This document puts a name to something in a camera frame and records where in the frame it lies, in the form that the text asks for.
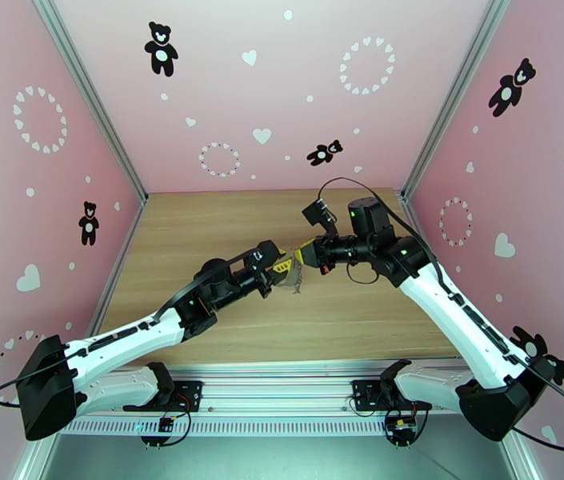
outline wooden table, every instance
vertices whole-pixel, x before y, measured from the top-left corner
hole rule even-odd
[[[392,189],[380,190],[403,218]],[[340,234],[350,234],[346,205],[364,190],[328,190]],[[210,258],[232,258],[260,241],[290,250],[317,234],[302,209],[313,190],[152,194],[140,220],[101,332],[154,312],[188,284]],[[406,232],[396,227],[398,235]],[[367,264],[351,269],[359,281],[374,273]],[[218,324],[203,334],[136,363],[167,365],[296,360],[434,357],[456,350],[411,300],[384,278],[354,284],[338,266],[327,276],[304,267],[300,294],[274,288],[263,300],[252,295],[218,312]]]

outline circle of hearts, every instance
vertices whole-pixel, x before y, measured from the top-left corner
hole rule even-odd
[[[8,352],[11,352],[11,351],[15,350],[15,349],[18,347],[18,344],[19,344],[19,343],[30,342],[31,340],[35,340],[35,341],[36,341],[35,346],[37,346],[37,343],[38,343],[38,342],[40,342],[41,340],[43,340],[43,339],[46,338],[45,335],[43,335],[43,334],[42,334],[42,335],[37,334],[37,333],[35,333],[34,330],[27,330],[27,331],[32,332],[32,335],[30,336],[30,338],[27,338],[27,337],[26,337],[26,331],[25,331],[24,333],[22,333],[22,334],[20,335],[21,340],[20,340],[20,339],[12,338],[13,344],[10,346],[10,348],[6,348],[6,344],[7,344],[8,342],[10,342],[10,340],[8,340],[6,343],[2,344],[3,350],[2,350],[2,352],[0,353],[0,368],[2,368],[3,360],[4,360],[4,357],[6,356],[6,354],[7,354]],[[16,390],[14,387],[9,387],[8,390],[11,390],[11,389],[12,389],[12,390]],[[12,402],[13,400],[15,400],[15,398],[17,397],[17,393],[13,394],[12,396],[9,394],[8,397],[9,397],[9,398],[6,398],[6,395],[5,395],[5,394],[2,395],[2,392],[0,391],[0,401],[4,401],[4,402]]]
[[[452,205],[460,205],[466,211],[466,220],[469,222],[467,223],[468,227],[464,229],[464,233],[466,234],[466,236],[460,237],[458,239],[449,238],[448,233],[446,232],[446,228],[444,227],[444,215]],[[439,211],[439,229],[442,232],[442,238],[445,241],[447,241],[448,245],[451,247],[455,247],[455,246],[461,247],[464,245],[464,242],[468,238],[470,238],[470,236],[473,234],[473,230],[471,229],[471,224],[470,224],[470,222],[472,221],[473,221],[473,214],[470,212],[468,203],[466,203],[466,201],[463,202],[457,196],[454,196],[450,200],[446,200],[444,207]]]
[[[349,80],[348,74],[346,74],[348,65],[344,63],[352,59],[353,55],[351,51],[353,53],[357,53],[364,46],[374,48],[376,50],[382,50],[384,54],[388,56],[388,58],[386,59],[388,67],[385,69],[385,73],[382,74],[377,83],[374,83],[370,87],[364,86],[360,89],[359,86],[354,86],[353,83]],[[392,47],[392,45],[385,43],[384,38],[373,39],[371,36],[369,36],[368,38],[362,39],[360,42],[356,42],[350,47],[350,50],[345,52],[342,56],[342,62],[339,65],[339,81],[343,84],[344,88],[347,91],[351,92],[353,95],[368,95],[379,90],[382,85],[385,85],[386,82],[388,82],[388,75],[393,74],[393,71],[395,69],[395,54],[393,53],[393,50],[394,48]]]
[[[61,128],[60,135],[57,138],[56,142],[52,142],[50,146],[44,144],[44,146],[40,146],[39,142],[36,138],[34,138],[29,132],[24,130],[24,122],[20,120],[18,117],[24,113],[24,110],[20,106],[21,104],[26,103],[26,96],[28,98],[32,97],[42,97],[48,100],[48,103],[54,105],[55,113],[59,116],[60,123],[64,126]],[[63,114],[64,109],[59,103],[56,103],[56,99],[52,93],[46,92],[46,89],[41,88],[38,86],[34,89],[32,86],[27,86],[23,91],[20,91],[15,95],[15,104],[13,104],[13,115],[15,116],[14,124],[15,128],[21,132],[20,137],[24,142],[30,144],[30,147],[37,152],[43,152],[44,154],[50,154],[51,152],[57,153],[60,151],[64,144],[66,143],[65,137],[68,135],[68,129],[66,128],[66,116]]]
[[[225,151],[227,151],[233,156],[234,159],[233,167],[227,173],[213,170],[208,167],[208,164],[206,164],[206,153],[209,151],[211,147],[224,149]],[[238,172],[240,166],[242,165],[239,161],[239,152],[237,152],[234,149],[231,149],[228,144],[221,144],[220,142],[211,142],[208,146],[204,146],[201,152],[199,153],[198,158],[199,158],[199,163],[202,165],[202,169],[206,170],[206,172],[211,176],[217,176],[218,178],[228,178],[229,176],[232,176],[233,174]]]

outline pink backdrop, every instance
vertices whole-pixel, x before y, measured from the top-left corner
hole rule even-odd
[[[149,192],[401,187],[488,2],[55,1]],[[149,22],[172,29],[170,77]]]
[[[500,78],[524,58],[536,76],[494,117]],[[564,0],[512,1],[413,204],[447,270],[500,330],[539,333],[564,360]],[[564,445],[564,400],[547,391],[523,426]],[[564,454],[535,451],[546,478],[564,478]]]
[[[85,200],[93,246],[78,226]],[[137,211],[32,1],[0,0],[0,383],[43,335],[84,335]],[[19,412],[0,408],[0,478],[24,445]]]

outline black teddy bear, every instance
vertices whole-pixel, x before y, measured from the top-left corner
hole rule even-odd
[[[544,337],[536,334],[533,338],[519,326],[513,327],[513,333],[517,335],[518,339],[511,337],[512,343],[524,350],[531,358],[544,357],[555,368],[553,381],[560,386],[564,381],[564,361],[548,353],[548,345]]]
[[[515,71],[515,75],[507,74],[499,80],[500,87],[490,97],[488,107],[493,108],[493,116],[499,117],[508,108],[508,105],[516,106],[522,96],[522,86],[534,78],[537,71],[530,64],[528,58],[522,60],[522,64]]]
[[[82,244],[87,243],[95,245],[95,231],[99,228],[99,222],[95,217],[95,208],[97,205],[90,202],[84,202],[84,216],[79,220],[79,226],[82,228]]]
[[[172,76],[174,72],[173,60],[178,59],[179,56],[175,48],[168,43],[170,28],[152,21],[148,23],[148,26],[153,41],[146,43],[144,51],[151,54],[150,64],[153,67],[153,72],[160,74],[163,68],[166,76]]]
[[[335,139],[330,146],[319,144],[317,150],[308,154],[306,159],[310,161],[311,166],[318,166],[323,162],[331,162],[333,160],[333,154],[342,152],[343,150],[342,144],[339,143],[339,140]]]

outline gray floor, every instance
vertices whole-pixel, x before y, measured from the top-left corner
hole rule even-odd
[[[44,480],[505,480],[498,443],[459,416],[431,416],[411,450],[380,437],[188,438],[144,450],[140,438],[63,435]]]

